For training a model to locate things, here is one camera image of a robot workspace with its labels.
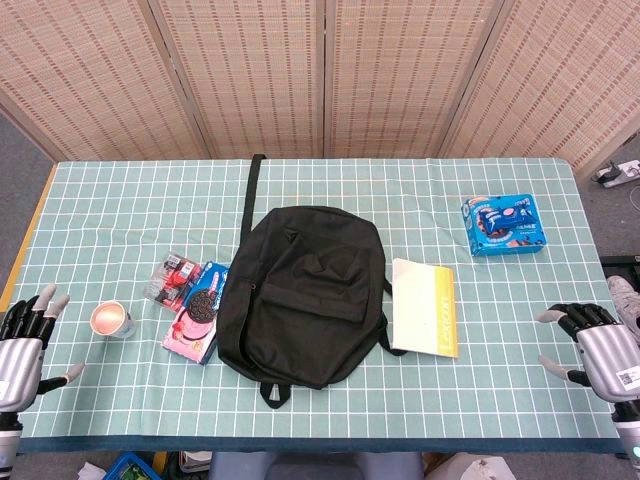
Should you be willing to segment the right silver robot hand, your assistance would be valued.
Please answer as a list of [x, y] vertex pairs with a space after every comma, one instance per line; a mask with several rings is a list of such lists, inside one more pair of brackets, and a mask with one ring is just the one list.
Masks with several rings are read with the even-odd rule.
[[568, 369], [541, 355], [538, 360], [545, 370], [591, 388], [612, 404], [639, 399], [639, 346], [608, 310], [596, 304], [556, 304], [535, 320], [557, 324], [574, 342], [583, 366]]

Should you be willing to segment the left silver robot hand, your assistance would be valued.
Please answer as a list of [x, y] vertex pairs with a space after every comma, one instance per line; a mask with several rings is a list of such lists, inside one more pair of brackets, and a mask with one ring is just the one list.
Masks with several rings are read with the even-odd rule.
[[57, 286], [20, 300], [1, 321], [1, 412], [18, 414], [44, 395], [76, 380], [85, 364], [78, 363], [57, 377], [42, 377], [44, 357], [56, 321], [69, 303], [67, 294], [55, 298]]

